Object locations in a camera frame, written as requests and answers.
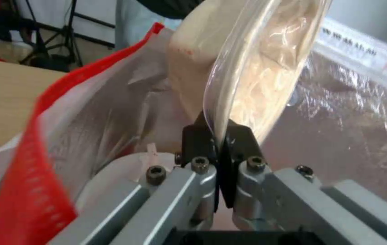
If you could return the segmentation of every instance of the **transparent plastic sheet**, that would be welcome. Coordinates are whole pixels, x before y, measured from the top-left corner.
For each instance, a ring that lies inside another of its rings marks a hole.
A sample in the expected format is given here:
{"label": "transparent plastic sheet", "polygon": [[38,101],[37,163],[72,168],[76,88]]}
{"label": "transparent plastic sheet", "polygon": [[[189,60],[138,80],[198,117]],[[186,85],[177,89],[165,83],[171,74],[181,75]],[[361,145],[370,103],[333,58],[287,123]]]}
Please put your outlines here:
{"label": "transparent plastic sheet", "polygon": [[387,201],[387,87],[358,70],[312,52],[262,150],[273,170],[310,166],[323,184],[352,179]]}
{"label": "transparent plastic sheet", "polygon": [[204,94],[204,113],[219,147],[229,118],[263,141],[292,93],[328,6],[328,0],[246,2]]}
{"label": "transparent plastic sheet", "polygon": [[166,47],[172,32],[152,36],[139,51],[112,67],[113,74],[49,147],[56,174],[72,200],[112,160],[181,148],[186,114],[167,79]]}

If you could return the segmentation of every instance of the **black clamp jaw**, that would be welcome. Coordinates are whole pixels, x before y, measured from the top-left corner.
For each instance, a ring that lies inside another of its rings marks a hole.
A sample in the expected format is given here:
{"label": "black clamp jaw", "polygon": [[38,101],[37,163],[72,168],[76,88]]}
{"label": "black clamp jaw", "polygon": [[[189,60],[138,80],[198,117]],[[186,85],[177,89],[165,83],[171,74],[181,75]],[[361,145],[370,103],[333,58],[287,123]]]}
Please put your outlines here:
{"label": "black clamp jaw", "polygon": [[182,151],[176,164],[185,167],[193,158],[202,156],[217,169],[215,212],[221,190],[227,208],[233,208],[239,164],[249,157],[263,158],[257,140],[247,126],[229,121],[225,141],[218,152],[214,137],[201,112],[194,124],[183,128]]}

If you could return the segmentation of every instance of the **red plastic bag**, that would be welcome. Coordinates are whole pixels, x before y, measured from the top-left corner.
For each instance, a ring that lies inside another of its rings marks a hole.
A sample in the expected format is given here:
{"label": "red plastic bag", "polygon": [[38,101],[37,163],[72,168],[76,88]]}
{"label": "red plastic bag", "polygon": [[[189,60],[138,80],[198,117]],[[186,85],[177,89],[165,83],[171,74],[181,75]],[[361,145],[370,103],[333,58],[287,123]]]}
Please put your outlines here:
{"label": "red plastic bag", "polygon": [[0,183],[0,244],[45,244],[77,216],[42,140],[42,113],[70,89],[135,53],[163,27],[155,23],[136,45],[70,72],[39,97]]}

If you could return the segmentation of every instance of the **red bag edge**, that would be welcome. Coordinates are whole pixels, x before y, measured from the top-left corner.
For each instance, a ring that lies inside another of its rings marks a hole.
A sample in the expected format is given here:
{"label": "red bag edge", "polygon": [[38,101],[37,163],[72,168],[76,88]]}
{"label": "red bag edge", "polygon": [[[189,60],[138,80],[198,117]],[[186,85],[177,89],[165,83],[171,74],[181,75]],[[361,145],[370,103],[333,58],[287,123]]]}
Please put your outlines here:
{"label": "red bag edge", "polygon": [[[159,32],[163,28],[164,26],[162,24],[154,23],[154,25],[148,31],[144,39],[142,39],[137,44],[129,48],[117,51],[97,62],[87,64],[80,69],[66,74],[61,79],[50,85],[50,87],[48,87],[45,92],[38,97],[36,105],[26,126],[26,130],[24,131],[21,141],[17,146],[15,156],[13,157],[9,168],[4,174],[3,180],[0,183],[0,244],[4,244],[4,242],[6,242],[7,244],[45,244],[50,239],[52,239],[61,230],[61,228],[64,228],[66,225],[68,225],[69,222],[71,222],[75,219],[75,217],[77,217],[74,205],[67,197],[67,194],[63,189],[62,184],[60,183],[55,172],[53,171],[52,165],[50,164],[50,160],[47,156],[47,150],[45,148],[44,143],[41,141],[41,136],[39,135],[39,115],[43,113],[46,109],[48,109],[50,106],[52,106],[52,104],[54,104],[54,102],[58,98],[67,93],[71,88],[101,73],[111,65],[114,65],[114,63],[136,52],[139,48],[144,46],[144,44],[149,40],[152,34],[159,34]],[[48,179],[51,180],[51,193],[56,193],[57,195],[59,195],[59,199],[56,201],[63,205],[64,210],[62,210],[62,213],[65,214],[65,217],[69,219],[69,222],[66,223],[63,227],[61,227],[55,234],[28,234],[29,231],[32,230],[32,227],[26,227],[24,226],[25,224],[20,224],[19,222],[22,221],[22,219],[17,213],[15,213],[15,216],[19,220],[4,220],[3,218],[3,214],[7,212],[9,212],[10,214],[10,212],[19,211],[19,205],[16,205],[15,201],[11,202],[14,197],[14,192],[19,191],[19,188],[15,190],[13,186],[8,183],[14,182],[12,180],[14,176],[13,172],[19,170],[18,156],[20,152],[24,151],[23,148],[25,147],[24,145],[26,141],[35,142],[33,146],[36,149],[35,152],[37,155],[39,155],[38,158],[43,159],[43,161],[41,161],[39,164],[43,168],[44,174],[46,174],[46,176],[48,176]],[[23,231],[23,233],[18,232],[19,234],[11,234],[11,232],[16,230],[21,230]]]}

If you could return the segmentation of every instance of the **person's arm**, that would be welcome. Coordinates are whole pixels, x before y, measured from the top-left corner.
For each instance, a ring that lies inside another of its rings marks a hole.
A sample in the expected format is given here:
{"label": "person's arm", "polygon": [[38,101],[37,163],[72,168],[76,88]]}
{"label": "person's arm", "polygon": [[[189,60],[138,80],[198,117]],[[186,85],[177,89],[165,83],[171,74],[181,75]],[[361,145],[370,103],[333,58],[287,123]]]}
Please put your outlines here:
{"label": "person's arm", "polygon": [[184,19],[203,0],[138,0],[150,11],[170,19]]}

